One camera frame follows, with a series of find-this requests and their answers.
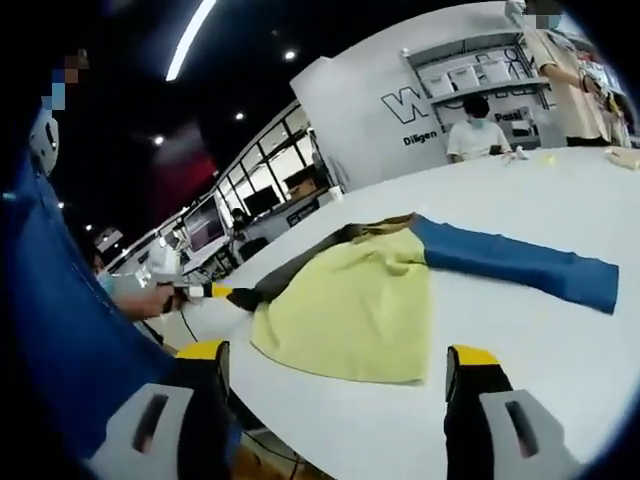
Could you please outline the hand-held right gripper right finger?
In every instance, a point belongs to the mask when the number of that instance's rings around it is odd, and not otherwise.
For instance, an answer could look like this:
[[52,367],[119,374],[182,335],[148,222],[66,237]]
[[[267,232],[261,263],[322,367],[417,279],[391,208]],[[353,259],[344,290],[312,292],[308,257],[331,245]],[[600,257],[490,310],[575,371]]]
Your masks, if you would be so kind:
[[580,476],[564,427],[529,391],[512,387],[490,352],[448,347],[445,402],[449,479]]

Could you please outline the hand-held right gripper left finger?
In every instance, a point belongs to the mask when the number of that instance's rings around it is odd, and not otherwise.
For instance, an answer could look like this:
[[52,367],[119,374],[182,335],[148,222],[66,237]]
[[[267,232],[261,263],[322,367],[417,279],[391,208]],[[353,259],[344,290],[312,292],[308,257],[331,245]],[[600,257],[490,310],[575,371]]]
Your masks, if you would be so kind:
[[109,419],[88,468],[98,479],[229,479],[229,393],[229,343],[186,347]]

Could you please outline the person's left hand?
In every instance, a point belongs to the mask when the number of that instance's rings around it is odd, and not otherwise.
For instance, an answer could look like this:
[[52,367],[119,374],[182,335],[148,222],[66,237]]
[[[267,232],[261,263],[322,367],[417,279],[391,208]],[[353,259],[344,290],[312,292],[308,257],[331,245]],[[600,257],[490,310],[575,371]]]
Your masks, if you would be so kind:
[[187,301],[186,288],[171,283],[156,285],[148,294],[148,315],[151,317],[180,310]]

